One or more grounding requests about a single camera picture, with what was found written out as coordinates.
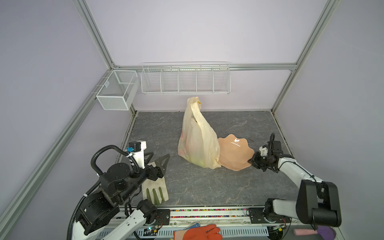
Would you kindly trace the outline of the translucent banana print plastic bag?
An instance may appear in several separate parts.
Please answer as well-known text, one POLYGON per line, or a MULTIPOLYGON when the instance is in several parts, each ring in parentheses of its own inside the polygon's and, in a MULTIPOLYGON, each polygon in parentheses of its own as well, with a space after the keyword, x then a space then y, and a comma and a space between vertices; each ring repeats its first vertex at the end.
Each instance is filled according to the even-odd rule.
POLYGON ((198 97, 187 100, 182 133, 178 143, 178 155, 202 168, 220 168, 220 144, 214 129, 201 112, 198 97))

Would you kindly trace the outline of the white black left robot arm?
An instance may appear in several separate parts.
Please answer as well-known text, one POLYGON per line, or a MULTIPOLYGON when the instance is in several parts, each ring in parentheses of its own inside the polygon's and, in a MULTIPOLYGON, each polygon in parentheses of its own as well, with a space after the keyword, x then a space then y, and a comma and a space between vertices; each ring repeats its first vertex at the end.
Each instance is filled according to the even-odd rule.
POLYGON ((150 199, 141 200, 135 210, 131 209, 131 202, 135 192, 143 190, 142 185, 145 182, 155 183, 157 180, 164 180, 171 156, 167 154, 151 162, 154 154, 145 153, 143 144, 144 142, 131 143, 131 151, 107 145, 93 155, 91 167, 99 179, 76 205, 67 229, 68 240, 95 239, 120 212, 121 205, 125 206, 128 216, 111 232, 117 239, 123 240, 135 234, 138 228, 156 220, 158 209, 150 199), (103 172, 97 166, 97 159, 107 150, 116 151, 129 162, 116 163, 103 172))

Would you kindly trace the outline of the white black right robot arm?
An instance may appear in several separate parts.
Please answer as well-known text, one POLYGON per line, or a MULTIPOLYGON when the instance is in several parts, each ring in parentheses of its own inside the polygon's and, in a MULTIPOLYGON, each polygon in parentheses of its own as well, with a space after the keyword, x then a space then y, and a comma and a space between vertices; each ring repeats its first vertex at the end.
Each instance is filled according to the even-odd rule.
POLYGON ((293 156, 284 154, 274 133, 248 162, 263 172, 284 173, 299 188, 295 201, 269 198, 263 210, 265 220, 273 222, 278 217, 289 217, 313 227, 342 224, 338 187, 310 173, 293 156))

